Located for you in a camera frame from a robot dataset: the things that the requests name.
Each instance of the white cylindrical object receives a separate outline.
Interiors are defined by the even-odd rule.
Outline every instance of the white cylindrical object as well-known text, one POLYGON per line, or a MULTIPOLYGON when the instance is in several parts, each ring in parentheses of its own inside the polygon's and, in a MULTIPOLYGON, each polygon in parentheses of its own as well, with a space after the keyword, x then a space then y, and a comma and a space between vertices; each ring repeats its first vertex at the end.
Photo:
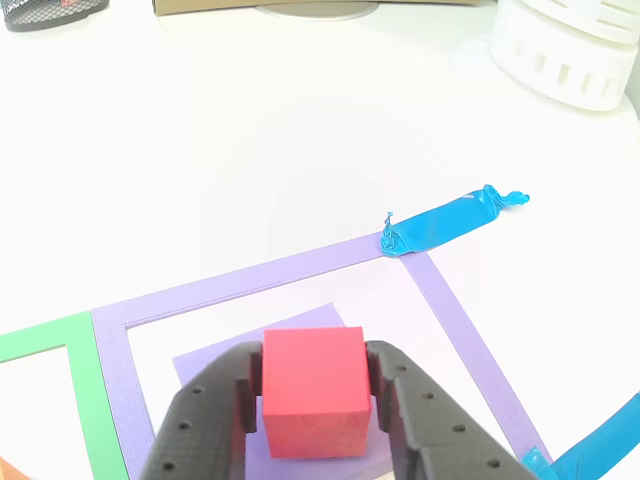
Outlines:
POLYGON ((638 47, 579 32, 520 0, 501 0, 491 51, 501 68, 538 92, 606 111, 620 104, 638 47))
POLYGON ((640 0, 522 0, 562 23, 612 42, 640 38, 640 0))

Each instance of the lavender tape line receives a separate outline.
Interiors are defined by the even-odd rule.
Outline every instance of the lavender tape line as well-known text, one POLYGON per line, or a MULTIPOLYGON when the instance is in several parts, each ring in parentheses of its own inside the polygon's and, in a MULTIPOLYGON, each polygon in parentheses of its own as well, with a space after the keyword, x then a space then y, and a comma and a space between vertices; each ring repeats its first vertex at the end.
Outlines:
MULTIPOLYGON (((379 238, 379 233, 367 235, 93 310, 91 314, 102 373, 131 480, 138 480, 140 477, 155 435, 138 382, 127 329, 380 258, 382 252, 379 238)), ((402 257, 402 261, 412 272, 414 281, 431 304, 436 317, 443 326, 447 325, 445 331, 467 364, 471 376, 498 418, 507 439, 513 444, 512 439, 519 438, 522 441, 516 443, 537 445, 542 450, 539 436, 530 426, 531 422, 513 390, 462 311, 455 295, 431 263, 428 254, 423 252, 402 257), (416 269, 422 268, 421 261, 426 265, 425 272, 415 272, 416 269), (434 288, 432 285, 439 293, 430 290, 434 288), (469 337, 469 341, 461 343, 459 337, 465 336, 469 337), (488 356, 492 360, 492 363, 487 363, 487 367, 500 373, 495 375, 494 372, 487 376, 489 380, 498 382, 497 384, 476 378, 484 377, 482 368, 479 368, 480 364, 477 367, 469 366, 469 362, 473 362, 477 355, 474 352, 483 350, 486 351, 483 357, 488 356), (488 394, 485 391, 487 389, 491 389, 493 393, 488 394), (513 400, 516 401, 515 408, 509 404, 513 400), (510 416, 513 417, 511 422, 500 421, 501 418, 510 416), (530 428, 525 428, 522 432, 514 430, 520 424, 530 428)))
POLYGON ((551 461, 533 422, 446 280, 426 253, 405 255, 407 268, 444 328, 518 458, 534 447, 551 461))
MULTIPOLYGON (((173 359, 180 383, 186 385, 209 363, 242 342, 263 341, 264 331, 281 328, 344 327, 331 304, 267 325, 237 337, 185 353, 173 359)), ((262 397, 258 397, 258 431, 247 436, 246 480, 372 480, 393 468, 389 437, 378 427, 375 402, 371 410, 367 452, 362 457, 292 460, 271 458, 262 418, 262 397)))
POLYGON ((127 329, 379 258, 379 237, 367 235, 93 310, 102 374, 129 478, 140 478, 155 435, 127 329))

